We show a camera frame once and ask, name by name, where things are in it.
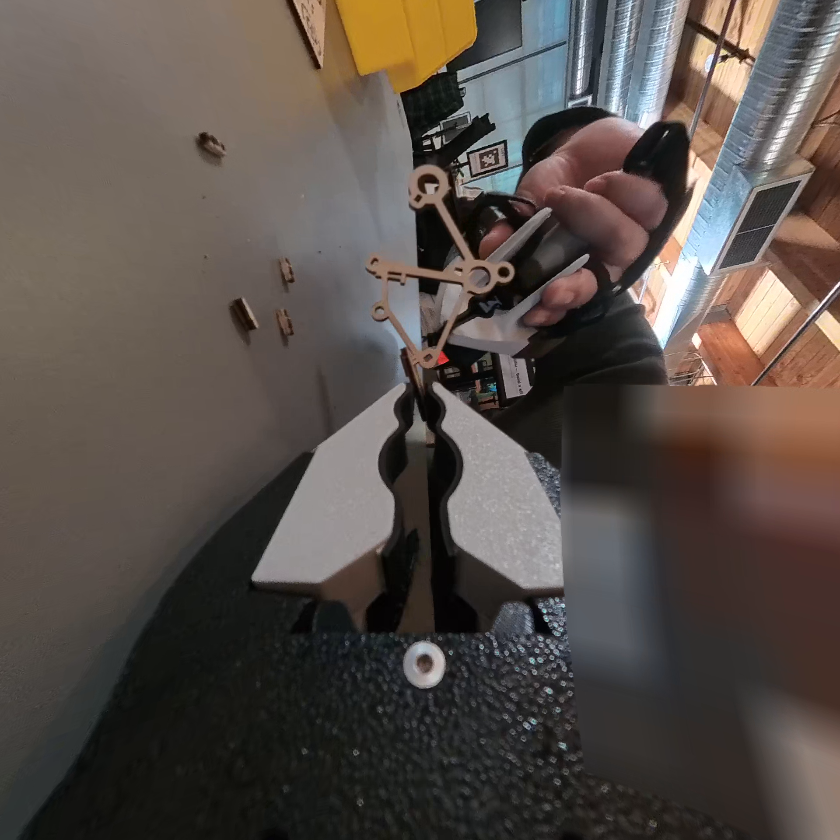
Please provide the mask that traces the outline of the star-cutout wooden parts sheet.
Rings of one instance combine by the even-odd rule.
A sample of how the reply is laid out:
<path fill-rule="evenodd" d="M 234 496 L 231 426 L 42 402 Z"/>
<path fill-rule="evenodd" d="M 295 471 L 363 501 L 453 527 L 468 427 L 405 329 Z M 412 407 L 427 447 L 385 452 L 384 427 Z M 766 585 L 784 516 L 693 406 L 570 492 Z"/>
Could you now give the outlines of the star-cutout wooden parts sheet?
<path fill-rule="evenodd" d="M 308 47 L 314 66 L 323 68 L 326 36 L 325 1 L 287 1 Z"/>

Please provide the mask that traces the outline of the black flat screen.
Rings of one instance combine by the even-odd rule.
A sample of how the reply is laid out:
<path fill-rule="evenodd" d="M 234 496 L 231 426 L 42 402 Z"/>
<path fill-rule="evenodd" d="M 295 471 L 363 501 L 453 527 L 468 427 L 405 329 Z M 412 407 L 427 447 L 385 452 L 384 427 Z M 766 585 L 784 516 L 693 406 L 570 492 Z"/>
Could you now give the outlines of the black flat screen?
<path fill-rule="evenodd" d="M 522 47 L 522 6 L 522 1 L 476 2 L 476 40 L 447 70 L 465 70 Z"/>

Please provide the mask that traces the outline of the white vent grille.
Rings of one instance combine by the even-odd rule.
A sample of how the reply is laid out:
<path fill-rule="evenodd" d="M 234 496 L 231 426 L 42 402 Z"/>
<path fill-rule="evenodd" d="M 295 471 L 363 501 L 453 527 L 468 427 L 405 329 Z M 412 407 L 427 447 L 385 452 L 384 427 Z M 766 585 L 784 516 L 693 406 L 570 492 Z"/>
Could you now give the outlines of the white vent grille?
<path fill-rule="evenodd" d="M 702 264 L 708 275 L 757 264 L 812 174 L 810 168 L 760 180 L 737 172 L 708 230 Z"/>

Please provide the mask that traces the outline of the triangular wooden frame part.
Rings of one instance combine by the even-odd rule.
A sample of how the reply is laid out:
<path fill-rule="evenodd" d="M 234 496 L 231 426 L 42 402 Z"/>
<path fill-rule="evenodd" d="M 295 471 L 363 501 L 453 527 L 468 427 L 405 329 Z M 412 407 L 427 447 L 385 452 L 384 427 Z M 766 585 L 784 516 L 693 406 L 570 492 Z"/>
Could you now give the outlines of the triangular wooden frame part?
<path fill-rule="evenodd" d="M 437 270 L 407 266 L 390 259 L 384 259 L 379 255 L 372 255 L 365 268 L 369 274 L 381 282 L 381 297 L 372 307 L 371 315 L 373 320 L 377 322 L 389 322 L 392 325 L 405 344 L 407 358 L 411 366 L 432 370 L 440 362 L 440 356 L 444 351 L 449 334 L 455 326 L 461 307 L 480 295 L 490 293 L 496 287 L 513 281 L 515 269 L 506 260 L 500 263 L 492 263 L 485 259 L 478 259 L 473 255 L 446 205 L 446 197 L 450 194 L 450 183 L 445 170 L 434 164 L 418 166 L 409 179 L 407 191 L 408 205 L 414 212 L 418 213 L 429 208 L 435 210 L 452 239 L 458 257 L 451 266 Z M 435 280 L 459 289 L 455 308 L 445 322 L 437 343 L 425 349 L 417 348 L 409 338 L 389 302 L 390 284 L 397 283 L 404 286 L 408 279 Z"/>

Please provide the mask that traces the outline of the narrow silver ceiling duct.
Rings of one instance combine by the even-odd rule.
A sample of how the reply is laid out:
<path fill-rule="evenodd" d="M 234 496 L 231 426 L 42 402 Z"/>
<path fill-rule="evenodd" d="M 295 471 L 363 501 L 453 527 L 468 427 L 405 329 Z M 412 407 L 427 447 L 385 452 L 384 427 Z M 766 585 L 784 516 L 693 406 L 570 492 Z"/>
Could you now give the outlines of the narrow silver ceiling duct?
<path fill-rule="evenodd" d="M 667 354 L 690 343 L 718 294 L 747 188 L 793 162 L 837 75 L 838 38 L 838 1 L 778 2 L 658 311 Z"/>

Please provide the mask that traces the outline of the plaid cloth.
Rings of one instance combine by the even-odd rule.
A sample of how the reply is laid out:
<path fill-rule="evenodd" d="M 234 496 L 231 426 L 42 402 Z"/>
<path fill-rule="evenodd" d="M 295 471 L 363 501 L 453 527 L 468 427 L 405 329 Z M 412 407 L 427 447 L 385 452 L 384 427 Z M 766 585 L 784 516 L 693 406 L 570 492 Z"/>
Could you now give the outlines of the plaid cloth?
<path fill-rule="evenodd" d="M 421 137 L 464 107 L 456 71 L 439 72 L 421 85 L 401 93 L 411 137 Z"/>

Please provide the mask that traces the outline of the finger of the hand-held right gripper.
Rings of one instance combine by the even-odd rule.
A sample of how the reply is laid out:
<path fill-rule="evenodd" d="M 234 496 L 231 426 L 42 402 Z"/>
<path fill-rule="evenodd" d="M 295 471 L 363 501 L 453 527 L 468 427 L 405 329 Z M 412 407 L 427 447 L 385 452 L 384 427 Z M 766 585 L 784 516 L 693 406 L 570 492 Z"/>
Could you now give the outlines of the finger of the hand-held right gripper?
<path fill-rule="evenodd" d="M 446 354 L 457 350 L 517 354 L 536 333 L 523 321 L 537 304 L 537 291 L 493 289 L 458 303 L 461 289 L 441 290 L 441 330 L 455 316 L 444 342 Z"/>

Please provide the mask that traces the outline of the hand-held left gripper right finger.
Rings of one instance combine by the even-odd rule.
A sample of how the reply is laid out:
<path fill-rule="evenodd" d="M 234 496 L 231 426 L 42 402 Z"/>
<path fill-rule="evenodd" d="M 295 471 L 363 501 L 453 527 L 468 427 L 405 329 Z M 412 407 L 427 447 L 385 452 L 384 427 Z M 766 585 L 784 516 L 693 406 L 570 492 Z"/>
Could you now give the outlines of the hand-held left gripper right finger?
<path fill-rule="evenodd" d="M 529 453 L 438 383 L 429 428 L 437 627 L 486 632 L 506 604 L 562 597 L 559 505 Z"/>

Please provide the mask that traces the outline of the framed picture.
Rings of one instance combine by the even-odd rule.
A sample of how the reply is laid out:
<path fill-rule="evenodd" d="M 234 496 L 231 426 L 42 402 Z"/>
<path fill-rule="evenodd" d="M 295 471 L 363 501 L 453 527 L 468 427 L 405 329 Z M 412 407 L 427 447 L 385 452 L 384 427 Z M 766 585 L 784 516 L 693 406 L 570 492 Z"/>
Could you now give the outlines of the framed picture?
<path fill-rule="evenodd" d="M 509 164 L 507 140 L 481 146 L 467 153 L 470 180 L 503 172 L 508 169 Z"/>

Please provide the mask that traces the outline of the yellow plastic bin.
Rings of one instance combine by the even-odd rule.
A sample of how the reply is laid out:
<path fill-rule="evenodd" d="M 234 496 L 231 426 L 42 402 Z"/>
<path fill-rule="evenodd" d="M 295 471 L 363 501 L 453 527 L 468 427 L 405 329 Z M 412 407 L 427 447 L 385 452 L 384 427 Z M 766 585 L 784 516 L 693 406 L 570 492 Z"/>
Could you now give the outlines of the yellow plastic bin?
<path fill-rule="evenodd" d="M 338 1 L 362 77 L 384 72 L 396 93 L 414 89 L 473 46 L 473 1 Z"/>

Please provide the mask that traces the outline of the small slotted wooden part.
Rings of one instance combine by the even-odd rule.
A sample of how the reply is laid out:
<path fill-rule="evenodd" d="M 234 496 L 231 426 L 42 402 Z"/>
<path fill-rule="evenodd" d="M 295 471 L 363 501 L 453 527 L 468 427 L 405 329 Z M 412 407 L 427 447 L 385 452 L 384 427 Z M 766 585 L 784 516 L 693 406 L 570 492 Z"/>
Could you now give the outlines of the small slotted wooden part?
<path fill-rule="evenodd" d="M 432 448 L 435 445 L 435 434 L 432 426 L 430 425 L 431 422 L 428 419 L 426 386 L 422 377 L 421 369 L 412 362 L 406 347 L 401 349 L 400 359 L 403 370 L 412 388 L 416 412 L 423 421 L 423 438 L 425 446 L 427 448 Z"/>

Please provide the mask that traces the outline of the person's right hand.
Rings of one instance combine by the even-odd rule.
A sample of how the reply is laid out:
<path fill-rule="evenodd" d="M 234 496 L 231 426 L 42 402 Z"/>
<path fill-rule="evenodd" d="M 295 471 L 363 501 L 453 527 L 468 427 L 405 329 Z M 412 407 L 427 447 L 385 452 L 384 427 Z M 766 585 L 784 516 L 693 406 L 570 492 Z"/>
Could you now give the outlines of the person's right hand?
<path fill-rule="evenodd" d="M 638 126 L 618 118 L 564 133 L 516 190 L 537 208 L 548 207 L 560 226 L 583 239 L 613 281 L 643 254 L 667 209 L 656 183 L 622 170 L 640 135 Z"/>

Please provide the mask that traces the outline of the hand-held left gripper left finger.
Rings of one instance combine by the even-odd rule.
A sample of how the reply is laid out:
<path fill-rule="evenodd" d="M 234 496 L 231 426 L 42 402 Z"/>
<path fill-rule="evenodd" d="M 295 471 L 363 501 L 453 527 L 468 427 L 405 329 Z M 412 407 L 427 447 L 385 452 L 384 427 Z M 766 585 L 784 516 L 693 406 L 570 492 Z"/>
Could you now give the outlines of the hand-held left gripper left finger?
<path fill-rule="evenodd" d="M 400 384 L 316 447 L 254 572 L 263 591 L 338 602 L 362 631 L 399 626 L 413 544 L 394 493 L 414 394 Z"/>

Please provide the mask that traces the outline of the large silver ceiling duct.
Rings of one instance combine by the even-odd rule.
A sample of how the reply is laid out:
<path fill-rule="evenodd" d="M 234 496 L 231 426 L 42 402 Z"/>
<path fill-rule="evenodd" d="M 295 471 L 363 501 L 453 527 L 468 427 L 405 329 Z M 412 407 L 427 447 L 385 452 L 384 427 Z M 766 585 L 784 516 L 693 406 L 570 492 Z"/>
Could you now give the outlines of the large silver ceiling duct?
<path fill-rule="evenodd" d="M 662 118 L 689 1 L 570 2 L 565 92 L 641 128 Z"/>

